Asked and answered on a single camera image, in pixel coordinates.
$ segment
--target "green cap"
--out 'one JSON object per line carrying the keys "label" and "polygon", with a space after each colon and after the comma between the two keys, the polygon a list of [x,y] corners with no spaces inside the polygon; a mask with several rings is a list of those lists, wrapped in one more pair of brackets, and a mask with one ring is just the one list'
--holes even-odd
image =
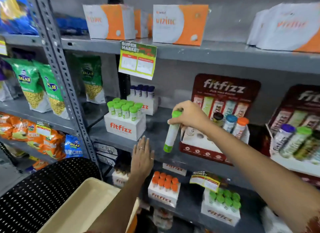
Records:
{"label": "green cap", "polygon": [[135,103],[134,106],[138,109],[141,109],[143,104],[142,103]]}
{"label": "green cap", "polygon": [[106,105],[107,105],[108,107],[113,107],[114,104],[115,104],[114,101],[109,101]]}
{"label": "green cap", "polygon": [[130,107],[132,107],[132,106],[134,106],[134,101],[128,101],[128,102],[126,103],[126,105],[129,105]]}
{"label": "green cap", "polygon": [[172,112],[172,118],[175,118],[175,117],[179,117],[182,115],[182,112],[181,111],[178,111],[178,110],[174,110]]}
{"label": "green cap", "polygon": [[126,104],[128,101],[127,100],[121,100],[119,101],[119,103],[121,103],[122,105]]}
{"label": "green cap", "polygon": [[217,195],[216,195],[216,193],[215,193],[214,191],[210,191],[209,196],[210,196],[210,198],[211,198],[212,200],[215,200],[216,197],[217,197]]}
{"label": "green cap", "polygon": [[297,127],[297,133],[299,134],[305,134],[305,135],[311,135],[312,129],[309,127]]}
{"label": "green cap", "polygon": [[240,195],[238,193],[233,193],[232,199],[233,199],[233,201],[240,202]]}
{"label": "green cap", "polygon": [[231,197],[231,192],[230,192],[229,190],[225,190],[225,191],[223,192],[223,195],[224,195],[225,197]]}
{"label": "green cap", "polygon": [[226,204],[226,206],[230,207],[232,205],[232,199],[230,199],[229,197],[224,199],[224,203]]}
{"label": "green cap", "polygon": [[218,196],[217,196],[217,201],[218,201],[219,203],[224,203],[224,197],[223,197],[221,194],[218,194]]}
{"label": "green cap", "polygon": [[122,106],[121,106],[121,109],[122,109],[123,111],[128,111],[128,110],[129,110],[129,106],[128,106],[127,104],[122,105]]}
{"label": "green cap", "polygon": [[115,104],[113,105],[113,107],[114,107],[115,109],[121,109],[121,106],[122,106],[121,103],[115,103]]}
{"label": "green cap", "polygon": [[224,190],[222,188],[218,188],[218,194],[223,195]]}
{"label": "green cap", "polygon": [[233,201],[232,206],[233,206],[235,209],[240,209],[240,208],[241,208],[241,203],[238,202],[238,201]]}
{"label": "green cap", "polygon": [[137,109],[136,107],[132,106],[132,107],[129,108],[129,111],[130,111],[131,113],[137,113],[137,112],[138,112],[138,109]]}

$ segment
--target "forearm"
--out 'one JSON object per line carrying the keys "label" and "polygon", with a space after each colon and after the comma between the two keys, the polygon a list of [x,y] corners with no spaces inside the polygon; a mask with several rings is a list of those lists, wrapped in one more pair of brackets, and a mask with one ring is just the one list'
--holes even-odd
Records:
{"label": "forearm", "polygon": [[313,186],[215,124],[206,123],[201,130],[291,229],[301,232],[318,215],[320,193]]}
{"label": "forearm", "polygon": [[143,178],[131,175],[124,187],[88,229],[94,233],[125,233]]}

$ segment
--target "orange cap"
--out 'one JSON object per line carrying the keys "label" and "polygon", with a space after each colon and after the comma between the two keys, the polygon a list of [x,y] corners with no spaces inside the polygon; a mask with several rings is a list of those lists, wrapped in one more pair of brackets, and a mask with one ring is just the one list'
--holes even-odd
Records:
{"label": "orange cap", "polygon": [[163,179],[163,180],[166,179],[166,176],[167,176],[167,174],[165,174],[164,172],[162,172],[162,173],[160,174],[160,178]]}
{"label": "orange cap", "polygon": [[239,124],[241,126],[245,126],[245,125],[249,124],[249,119],[247,119],[245,117],[239,117],[237,120],[237,124]]}
{"label": "orange cap", "polygon": [[165,179],[166,179],[167,181],[171,182],[172,176],[171,176],[171,175],[167,175]]}
{"label": "orange cap", "polygon": [[159,177],[159,176],[160,176],[160,172],[155,171],[153,176],[154,176],[154,177]]}
{"label": "orange cap", "polygon": [[171,187],[171,182],[170,182],[170,181],[166,181],[166,182],[164,183],[164,187],[165,187],[166,189],[169,189],[169,188]]}
{"label": "orange cap", "polygon": [[153,184],[158,184],[158,181],[159,181],[159,178],[158,178],[158,177],[154,177],[154,178],[152,179],[152,183],[153,183]]}
{"label": "orange cap", "polygon": [[174,177],[172,178],[172,184],[178,184],[179,181],[178,181],[178,178]]}
{"label": "orange cap", "polygon": [[171,185],[171,189],[172,189],[172,191],[177,192],[178,191],[178,185],[177,184],[172,184]]}
{"label": "orange cap", "polygon": [[165,184],[165,181],[163,179],[158,180],[159,186],[163,186]]}

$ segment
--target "perforated metal post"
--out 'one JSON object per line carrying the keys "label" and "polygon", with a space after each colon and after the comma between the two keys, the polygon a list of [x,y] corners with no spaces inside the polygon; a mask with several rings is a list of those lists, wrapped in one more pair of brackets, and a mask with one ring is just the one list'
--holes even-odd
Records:
{"label": "perforated metal post", "polygon": [[86,131],[82,107],[78,102],[66,59],[61,48],[59,29],[54,21],[48,0],[28,0],[28,7],[37,29],[52,72],[61,89],[74,131],[88,158],[98,164],[91,140]]}

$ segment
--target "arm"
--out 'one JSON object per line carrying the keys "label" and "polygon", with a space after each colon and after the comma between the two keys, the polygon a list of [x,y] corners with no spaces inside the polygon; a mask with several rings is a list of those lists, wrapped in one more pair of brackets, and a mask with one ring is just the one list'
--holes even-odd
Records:
{"label": "arm", "polygon": [[292,231],[304,232],[310,220],[319,217],[320,192],[315,187],[215,125],[197,104],[185,101],[177,109],[183,109],[182,115],[168,123],[194,127],[208,136]]}
{"label": "arm", "polygon": [[87,233],[125,233],[141,186],[153,168],[154,152],[149,153],[149,139],[139,140],[132,152],[131,174],[124,187],[98,216]]}

